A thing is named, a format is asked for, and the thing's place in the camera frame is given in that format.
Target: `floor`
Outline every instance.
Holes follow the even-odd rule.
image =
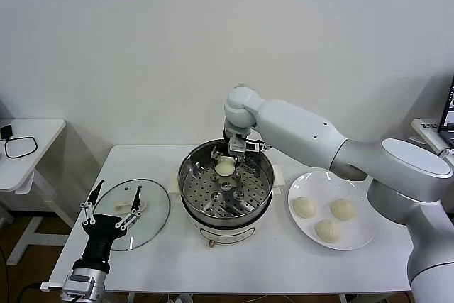
[[[27,227],[31,217],[21,216],[16,218],[14,223],[5,225],[0,231],[0,247],[5,256],[13,250],[17,240],[21,237],[23,230]],[[63,233],[68,234],[70,228],[59,218],[46,217],[40,225],[38,233]],[[29,246],[17,266],[8,266],[10,301],[16,301],[21,288],[32,282],[42,282],[48,280],[50,273],[57,262],[62,251],[57,246]],[[6,277],[3,262],[0,258],[0,302],[6,302]],[[194,303],[243,303],[250,299],[260,296],[230,296],[230,295],[194,295]],[[408,303],[414,302],[411,294],[395,294],[388,299],[389,303]],[[126,301],[127,294],[121,294],[121,299]],[[339,303],[338,296],[289,296],[294,303]],[[167,294],[138,294],[136,303],[165,303]],[[23,296],[23,303],[57,303],[59,300],[58,292],[40,292],[38,290],[28,290]],[[291,303],[283,296],[267,296],[254,301],[257,303]]]

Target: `stainless steel pot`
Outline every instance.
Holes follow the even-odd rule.
[[[271,202],[275,179],[264,153],[247,152],[235,172],[222,177],[214,170],[212,152],[226,150],[214,140],[195,148],[182,162],[178,185],[187,211],[199,222],[219,229],[240,228],[260,218]]]

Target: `steamed bun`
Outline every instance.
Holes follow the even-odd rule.
[[[235,159],[230,156],[220,156],[214,170],[222,177],[230,177],[235,172]]]
[[[331,213],[340,220],[351,220],[356,217],[355,204],[347,199],[338,199],[329,205]]]
[[[298,197],[294,199],[293,209],[302,218],[310,218],[317,212],[315,203],[308,197]]]
[[[335,243],[341,237],[338,224],[330,219],[319,221],[315,226],[315,232],[327,243]]]

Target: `glass pot lid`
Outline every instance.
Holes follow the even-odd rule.
[[[148,179],[122,182],[110,189],[98,201],[95,214],[124,218],[131,211],[137,188],[140,188],[140,219],[128,228],[128,233],[113,242],[112,250],[126,251],[151,241],[162,229],[170,212],[169,196],[163,186]]]

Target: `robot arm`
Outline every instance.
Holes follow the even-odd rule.
[[[89,237],[82,257],[74,262],[72,272],[67,276],[65,283],[44,282],[41,285],[42,291],[62,290],[60,295],[62,302],[102,302],[104,281],[110,270],[109,256],[112,243],[126,235],[127,229],[140,219],[141,186],[135,193],[131,212],[124,218],[93,214],[103,183],[104,180],[100,181],[88,199],[80,204],[85,214],[82,228]]]
[[[349,140],[323,117],[284,101],[264,100],[247,87],[231,91],[224,111],[232,155],[244,157],[245,139],[253,129],[265,143],[305,165],[347,180],[370,175],[371,205],[410,232],[414,249],[408,277],[416,301],[447,302],[453,297],[453,287],[444,285],[442,276],[454,275],[454,227],[440,203],[453,172],[442,159],[400,140]],[[444,298],[437,300],[435,294]]]

